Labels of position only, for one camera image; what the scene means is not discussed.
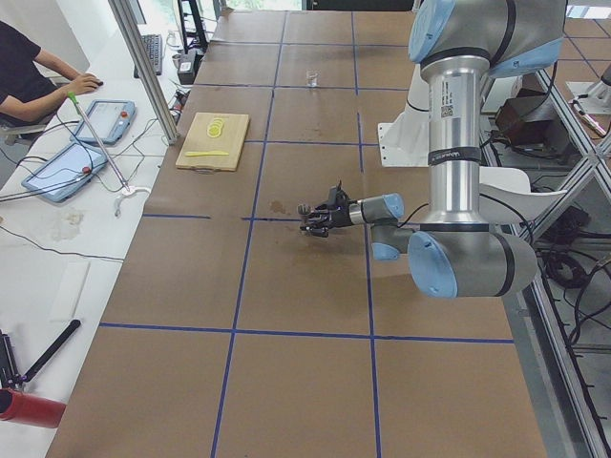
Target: person's arm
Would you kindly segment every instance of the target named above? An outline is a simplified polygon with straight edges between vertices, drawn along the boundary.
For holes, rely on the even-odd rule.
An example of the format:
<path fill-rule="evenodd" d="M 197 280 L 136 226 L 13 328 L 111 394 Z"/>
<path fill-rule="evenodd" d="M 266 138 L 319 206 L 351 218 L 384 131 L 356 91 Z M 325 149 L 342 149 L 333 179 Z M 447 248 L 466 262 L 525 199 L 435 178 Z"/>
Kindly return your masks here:
<path fill-rule="evenodd" d="M 34 61 L 43 67 L 47 67 L 49 70 L 53 70 L 54 72 L 61 74 L 70 81 L 74 80 L 80 75 L 80 72 L 77 69 L 64 62 L 55 54 L 51 54 L 45 50 L 40 50 L 38 55 L 34 58 Z"/>
<path fill-rule="evenodd" d="M 0 113 L 16 117 L 26 122 L 34 122 L 41 117 L 52 113 L 66 100 L 69 92 L 76 95 L 92 93 L 97 89 L 99 80 L 92 74 L 80 74 L 74 81 L 66 86 L 56 89 L 44 97 L 36 98 L 31 102 L 22 102 L 12 95 L 8 95 L 0 103 Z"/>

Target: black handle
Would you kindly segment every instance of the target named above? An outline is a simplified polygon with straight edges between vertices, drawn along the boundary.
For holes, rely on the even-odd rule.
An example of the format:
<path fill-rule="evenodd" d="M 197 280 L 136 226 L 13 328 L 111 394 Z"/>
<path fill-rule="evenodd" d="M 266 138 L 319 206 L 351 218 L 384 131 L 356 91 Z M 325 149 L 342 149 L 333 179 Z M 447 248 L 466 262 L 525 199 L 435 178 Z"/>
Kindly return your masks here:
<path fill-rule="evenodd" d="M 47 351 L 45 351 L 40 358 L 28 369 L 28 372 L 21 378 L 22 382 L 31 381 L 34 376 L 38 373 L 38 371 L 42 368 L 43 365 L 47 363 L 48 360 L 55 354 L 55 352 L 59 349 L 61 345 L 63 345 L 70 336 L 76 331 L 76 329 L 80 326 L 79 320 L 72 320 L 68 327 L 64 329 L 55 342 L 51 344 Z"/>

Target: robotic arm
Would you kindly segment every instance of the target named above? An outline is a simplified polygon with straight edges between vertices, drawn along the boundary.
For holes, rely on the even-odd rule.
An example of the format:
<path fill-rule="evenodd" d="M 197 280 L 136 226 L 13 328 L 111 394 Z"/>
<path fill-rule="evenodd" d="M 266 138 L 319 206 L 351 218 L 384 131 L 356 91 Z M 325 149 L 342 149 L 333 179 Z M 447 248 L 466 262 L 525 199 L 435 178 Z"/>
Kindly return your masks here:
<path fill-rule="evenodd" d="M 410 38 L 410 59 L 430 88 L 430 212 L 419 231 L 398 226 L 396 195 L 351 200 L 341 183 L 312 212 L 300 206 L 302 230 L 372 224 L 373 256 L 407 253 L 418 288 L 433 297 L 503 296 L 537 271 L 522 239 L 490 231 L 479 214 L 481 79 L 531 73 L 558 59 L 565 0 L 427 0 Z"/>

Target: black shirt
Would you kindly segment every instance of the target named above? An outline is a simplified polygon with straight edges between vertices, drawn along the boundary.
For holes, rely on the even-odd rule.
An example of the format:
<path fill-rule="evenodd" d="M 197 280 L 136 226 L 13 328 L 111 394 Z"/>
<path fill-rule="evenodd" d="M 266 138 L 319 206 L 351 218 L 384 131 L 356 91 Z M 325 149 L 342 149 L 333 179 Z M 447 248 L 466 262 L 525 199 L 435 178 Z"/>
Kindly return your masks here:
<path fill-rule="evenodd" d="M 24 103 L 30 102 L 56 89 L 34 66 L 33 60 L 39 53 L 38 45 L 0 21 L 0 103 L 9 95 Z M 0 114 L 0 117 L 14 126 L 31 124 L 7 114 Z"/>

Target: red object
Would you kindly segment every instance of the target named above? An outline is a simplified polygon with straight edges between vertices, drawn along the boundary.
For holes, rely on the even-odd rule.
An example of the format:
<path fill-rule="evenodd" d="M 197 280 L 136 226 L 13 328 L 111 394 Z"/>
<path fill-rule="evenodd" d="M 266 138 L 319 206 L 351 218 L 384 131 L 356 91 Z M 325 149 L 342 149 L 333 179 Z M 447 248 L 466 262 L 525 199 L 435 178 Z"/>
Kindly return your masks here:
<path fill-rule="evenodd" d="M 66 405 L 10 388 L 0 389 L 0 420 L 33 427 L 58 427 Z"/>

